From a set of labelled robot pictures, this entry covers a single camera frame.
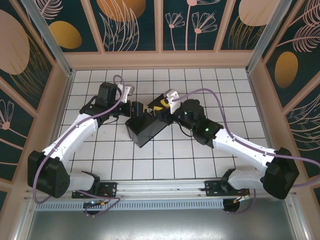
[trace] black box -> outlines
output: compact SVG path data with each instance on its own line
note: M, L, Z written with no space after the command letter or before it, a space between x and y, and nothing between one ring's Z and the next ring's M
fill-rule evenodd
M163 94L150 102L148 107L153 109L154 106L162 106L162 99L164 99ZM125 125L130 138L139 148L142 148L167 126L165 122L159 121L154 115L150 115L147 111L141 116L131 117L125 122Z

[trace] flower illustration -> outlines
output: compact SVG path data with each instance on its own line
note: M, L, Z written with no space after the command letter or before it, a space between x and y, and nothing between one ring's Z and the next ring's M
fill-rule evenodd
M172 34L172 29L182 27L182 26L186 25L186 22L183 21L184 18L181 16L181 12L180 13L173 13L172 16L171 16L171 13L167 13L165 15L165 19L166 19L166 22L168 23L169 28L170 28L172 46L173 46L173 50L175 51L176 48L175 48L175 43L174 43L174 36Z
M8 130L12 115L14 114L15 105L8 101L7 106L3 99L0 100L0 129Z
M192 24L195 32L194 49L197 50L198 34L209 33L217 30L215 13L203 13L199 18L199 12L192 14Z
M208 5L208 4L216 4L220 2L220 0L186 0L189 6L193 7L196 5Z

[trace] white grid floor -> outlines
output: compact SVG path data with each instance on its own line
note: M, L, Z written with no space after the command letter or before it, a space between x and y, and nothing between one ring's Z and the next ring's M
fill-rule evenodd
M231 131L267 147L246 72L239 68L77 71L62 121L62 133L76 119L79 109L98 94L101 82L112 82L116 74L121 75L126 84L135 86L135 95L129 100L145 105L168 89L175 89L180 96L199 88L211 89L222 101ZM208 118L222 122L216 100L210 93L195 93L191 98L200 101ZM254 169L240 158L202 146L183 135L176 123L139 148L128 136L127 119L122 116L117 122L104 124L90 136L70 160L71 171L89 171L102 180L152 180L220 178L229 168Z

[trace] grid tile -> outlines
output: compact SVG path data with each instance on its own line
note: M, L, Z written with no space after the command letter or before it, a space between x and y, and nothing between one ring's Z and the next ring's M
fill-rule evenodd
M180 96L196 89L211 89L223 104L230 130L260 146L268 146L245 70L236 68L77 71L60 133L74 122L79 109L97 95L100 84L111 83L114 75L123 76L126 84L135 87L131 101L145 105L169 88ZM188 99L198 99L208 118L224 125L217 101L210 93L199 92ZM176 123L139 148L128 136L128 119L121 116L108 124L116 120L110 117L90 135L69 161L72 171L92 170L102 180L151 180L220 178L229 168L252 169L228 152L211 149L185 136Z

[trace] yellow object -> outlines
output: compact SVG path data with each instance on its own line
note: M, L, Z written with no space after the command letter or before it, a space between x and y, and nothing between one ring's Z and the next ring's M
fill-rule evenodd
M9 13L0 10L0 69L8 74L21 74L30 57L28 35Z
M131 20L126 10L130 14L130 9L133 11L136 18L140 17L146 9L146 0L97 0L101 11L110 19L117 22L126 22Z
M170 108L170 105L169 105L169 103L166 103L166 101L164 100L164 99L162 99L161 101L160 101L160 103L163 105L163 106L165 106L165 108Z
M160 107L160 106L154 106L153 107L153 111L161 111L162 109L164 109L164 108Z
M280 0L241 0L239 5L240 20L248 26L266 25L279 2Z
M287 88L295 80L298 71L298 59L290 51L283 52L275 64L275 82L280 88Z
M49 25L57 43L66 49L80 47L82 38L78 30L66 21L55 21Z

